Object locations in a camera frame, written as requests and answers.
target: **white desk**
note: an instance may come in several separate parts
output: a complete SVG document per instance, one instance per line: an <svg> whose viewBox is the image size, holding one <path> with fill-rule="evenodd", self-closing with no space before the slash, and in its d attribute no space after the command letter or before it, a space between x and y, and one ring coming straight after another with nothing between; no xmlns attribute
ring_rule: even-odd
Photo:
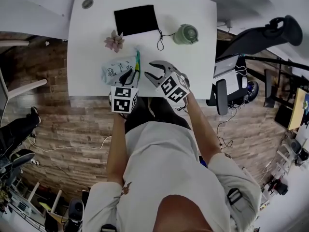
<svg viewBox="0 0 309 232"><path fill-rule="evenodd" d="M215 63L217 10L210 0L93 0L88 9L82 8L84 0L75 0L69 31L68 87L70 96L107 96L110 87L101 79L103 63L114 58L135 55L139 45L142 75L139 95L161 96L144 76L148 71L159 74L148 63L166 60L187 74L191 90L197 99L209 99ZM165 49L159 51L159 32L125 36L124 48L115 53L103 42L116 29L115 10L153 4L159 28L163 34L172 34L181 24L197 28L199 42L194 45L177 45L171 37L164 37ZM137 15L131 23L142 21Z"/></svg>

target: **white box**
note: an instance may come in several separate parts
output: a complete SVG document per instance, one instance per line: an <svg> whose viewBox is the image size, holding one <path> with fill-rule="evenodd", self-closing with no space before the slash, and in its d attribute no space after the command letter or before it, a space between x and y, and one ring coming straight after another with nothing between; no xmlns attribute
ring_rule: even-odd
<svg viewBox="0 0 309 232"><path fill-rule="evenodd" d="M175 103L184 99L189 94L189 88L185 80L176 72L165 79L165 81L157 88L157 91L162 90L165 97Z"/></svg>
<svg viewBox="0 0 309 232"><path fill-rule="evenodd" d="M129 114L136 104L138 88L111 86L112 112Z"/></svg>

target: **succulent plant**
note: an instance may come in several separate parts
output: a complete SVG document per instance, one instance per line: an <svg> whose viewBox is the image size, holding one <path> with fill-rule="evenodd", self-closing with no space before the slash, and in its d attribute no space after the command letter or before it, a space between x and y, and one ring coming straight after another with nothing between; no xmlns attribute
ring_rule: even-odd
<svg viewBox="0 0 309 232"><path fill-rule="evenodd" d="M117 53L119 52L119 49L122 49L123 47L123 43L124 43L124 39L123 37L123 33L121 33L120 35L116 34L116 31L113 30L112 31L112 36L111 37L107 37L106 40L104 41L106 43L105 47L108 47L109 49L113 50Z"/></svg>

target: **logo on shirt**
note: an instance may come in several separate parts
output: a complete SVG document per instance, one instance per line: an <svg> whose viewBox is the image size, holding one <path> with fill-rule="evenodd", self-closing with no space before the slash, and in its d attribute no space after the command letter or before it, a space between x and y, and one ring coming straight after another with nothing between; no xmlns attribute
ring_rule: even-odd
<svg viewBox="0 0 309 232"><path fill-rule="evenodd" d="M120 197L121 197L122 195L127 195L127 194L129 193L129 191L130 191L129 188L130 188L131 183L132 183L132 182L127 183L126 187L123 187L123 188L122 188L122 192L121 192L121 194L120 194Z"/></svg>

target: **skin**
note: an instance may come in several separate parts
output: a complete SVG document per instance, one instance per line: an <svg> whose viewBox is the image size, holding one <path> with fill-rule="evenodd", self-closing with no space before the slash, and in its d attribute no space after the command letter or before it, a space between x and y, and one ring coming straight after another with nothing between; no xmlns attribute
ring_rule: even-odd
<svg viewBox="0 0 309 232"><path fill-rule="evenodd" d="M187 100L198 148L205 162L209 164L211 158L221 152L216 134L192 93L187 96ZM107 159L108 181L124 186L123 174L127 162L125 120L119 114L114 114L112 142ZM160 203L153 231L209 232L212 229L194 202L182 196L169 195Z"/></svg>

